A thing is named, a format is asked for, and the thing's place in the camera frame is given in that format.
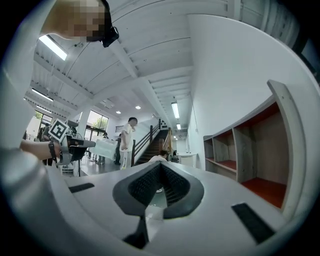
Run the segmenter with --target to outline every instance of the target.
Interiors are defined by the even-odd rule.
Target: sleeve
[[[125,131],[126,134],[129,134],[130,133],[130,124],[126,123],[124,126],[123,126],[123,130]]]
[[[49,135],[49,129],[50,129],[50,126],[46,127],[46,128],[44,129],[44,131],[42,132],[42,136],[43,136],[43,135],[48,136],[48,135]]]

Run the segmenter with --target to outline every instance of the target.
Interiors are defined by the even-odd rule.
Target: white counter
[[[196,165],[196,153],[176,153],[179,157],[179,163],[185,166],[195,167]]]

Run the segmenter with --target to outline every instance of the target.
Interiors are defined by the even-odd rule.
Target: staircase
[[[154,138],[152,143],[148,146],[139,160],[135,163],[136,166],[149,162],[149,160],[159,155],[159,140],[165,140],[168,135],[168,130],[161,130],[157,136]]]

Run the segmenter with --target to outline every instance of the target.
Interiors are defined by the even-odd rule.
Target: black wristwatch
[[[54,144],[53,140],[51,140],[49,142],[49,150],[50,150],[50,154],[52,156],[52,159],[57,163],[57,156],[56,156],[56,153],[55,153],[55,144]]]

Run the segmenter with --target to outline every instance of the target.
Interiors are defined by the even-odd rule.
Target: white ceiling
[[[258,29],[264,27],[267,33],[282,40],[282,34],[275,34],[274,28],[268,31],[268,26],[275,27],[284,19],[274,17],[275,5],[279,8],[275,1],[271,1],[270,8],[264,0],[243,0],[238,7],[237,0],[108,2],[113,25],[119,30],[118,42],[103,48],[100,42],[79,43],[52,35],[68,54],[63,61],[39,41],[30,88],[50,96],[54,102],[43,100],[31,90],[26,94],[27,100],[60,118],[73,117],[95,105],[116,119],[144,119],[156,114],[169,126],[176,128],[180,123],[186,129],[193,71],[188,14],[239,19]],[[266,25],[264,17],[269,17]],[[111,101],[106,104],[109,108],[102,102],[107,99]],[[171,107],[174,101],[178,102],[179,120]]]

